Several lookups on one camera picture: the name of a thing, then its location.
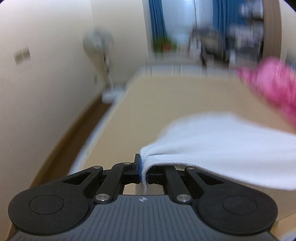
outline wall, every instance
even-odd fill
[[[89,1],[5,0],[0,4],[0,240],[7,206],[27,189],[60,138],[103,88],[84,53]],[[31,60],[13,53],[29,47]]]
[[[128,81],[146,64],[148,43],[143,4],[140,0],[91,0],[94,24],[112,32],[111,76],[116,83]]]
[[[296,12],[284,1],[280,1],[281,9],[281,25],[282,25],[282,40],[281,40],[281,59],[289,59],[296,61]]]

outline blue curtain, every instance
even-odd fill
[[[163,19],[163,5],[161,0],[149,0],[152,36],[155,41],[158,38],[166,37],[165,22]]]
[[[247,24],[247,19],[240,15],[243,3],[245,0],[213,0],[213,24],[222,38],[226,39],[231,24]]]

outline mattress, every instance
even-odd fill
[[[82,168],[111,168],[132,162],[135,153],[153,142],[160,130],[176,118],[199,112],[228,111],[263,126],[295,133],[274,109],[253,96],[233,71],[199,66],[152,66],[141,69],[129,82],[123,97],[101,123],[84,156]],[[296,213],[296,191],[251,186],[270,195],[279,208],[278,221]],[[125,192],[135,194],[135,185]],[[277,222],[274,234],[281,237],[294,227]]]

